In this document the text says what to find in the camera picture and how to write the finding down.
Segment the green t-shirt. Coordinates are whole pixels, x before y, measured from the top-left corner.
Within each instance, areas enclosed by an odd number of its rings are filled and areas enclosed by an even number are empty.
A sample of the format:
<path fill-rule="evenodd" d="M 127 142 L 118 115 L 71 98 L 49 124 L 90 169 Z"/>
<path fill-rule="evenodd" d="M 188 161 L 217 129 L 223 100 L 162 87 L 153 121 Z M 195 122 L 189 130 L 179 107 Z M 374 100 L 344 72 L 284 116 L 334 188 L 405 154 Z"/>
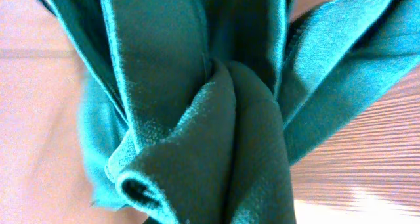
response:
<path fill-rule="evenodd" d="M 89 74 L 93 204 L 294 223 L 290 167 L 419 63 L 419 0 L 39 0 Z"/>

